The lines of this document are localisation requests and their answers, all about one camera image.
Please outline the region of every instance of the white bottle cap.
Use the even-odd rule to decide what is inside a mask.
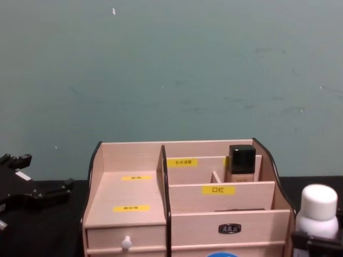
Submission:
[[[315,221],[328,221],[336,216],[337,198],[336,191],[331,187],[309,185],[302,190],[302,215]]]

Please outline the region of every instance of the white drawer knob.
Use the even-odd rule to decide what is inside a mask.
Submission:
[[[124,249],[129,249],[132,246],[132,242],[129,236],[126,236],[124,241],[122,241],[122,247]]]

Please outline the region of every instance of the blue sticker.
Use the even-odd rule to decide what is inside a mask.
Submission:
[[[232,253],[211,253],[207,257],[238,257]]]

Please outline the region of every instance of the black machine part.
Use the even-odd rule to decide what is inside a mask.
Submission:
[[[343,211],[337,211],[340,224],[338,239],[326,239],[309,236],[304,232],[293,232],[293,247],[309,251],[310,257],[342,257],[343,256]]]
[[[36,182],[19,169],[30,165],[32,155],[0,157],[0,216],[16,209],[40,210],[68,201],[73,188],[73,179],[68,179],[60,186],[48,191],[40,189]],[[0,220],[0,232],[8,225]]]

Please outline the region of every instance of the yellow label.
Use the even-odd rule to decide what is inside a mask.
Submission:
[[[150,210],[149,205],[132,205],[132,206],[116,206],[113,207],[115,213],[124,211],[148,211]]]
[[[167,165],[169,168],[196,167],[198,166],[198,159],[168,159]]]
[[[126,176],[122,177],[122,180],[149,180],[152,179],[151,176]]]
[[[203,186],[202,194],[216,194],[216,195],[234,195],[236,193],[235,186]]]
[[[228,157],[224,157],[223,158],[223,165],[224,165],[224,167],[227,167],[228,163],[229,163],[229,158]]]

